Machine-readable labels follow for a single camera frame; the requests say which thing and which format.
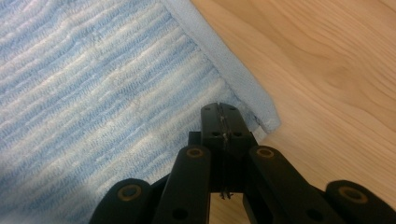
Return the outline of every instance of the striped towel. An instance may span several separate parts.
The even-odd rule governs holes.
[[[0,2],[0,223],[86,223],[116,182],[169,173],[200,108],[267,93],[189,1]]]

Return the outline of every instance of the towel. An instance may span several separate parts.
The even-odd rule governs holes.
[[[0,223],[87,223],[118,181],[170,172],[204,105],[259,141],[279,125],[186,0],[2,0],[0,56]]]

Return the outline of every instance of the wooden surface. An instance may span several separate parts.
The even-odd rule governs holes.
[[[262,144],[320,189],[348,179],[396,208],[396,1],[192,2],[275,101]],[[240,201],[212,197],[210,223],[248,223]]]

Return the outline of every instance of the blue towel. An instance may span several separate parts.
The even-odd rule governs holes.
[[[200,108],[268,94],[185,0],[0,2],[0,223],[86,223],[125,178],[170,172]]]

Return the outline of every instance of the wooden table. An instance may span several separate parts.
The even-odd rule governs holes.
[[[396,208],[396,1],[193,0],[273,97],[279,149],[312,185],[347,179]],[[249,223],[241,195],[210,223]]]

